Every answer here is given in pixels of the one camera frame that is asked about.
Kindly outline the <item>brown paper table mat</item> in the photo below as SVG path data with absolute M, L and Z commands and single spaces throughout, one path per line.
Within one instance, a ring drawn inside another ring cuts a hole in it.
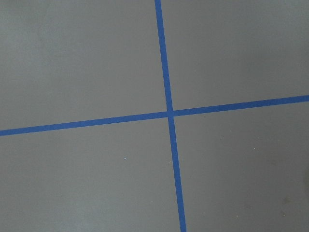
M 3 0 L 3 232 L 306 232 L 306 0 Z

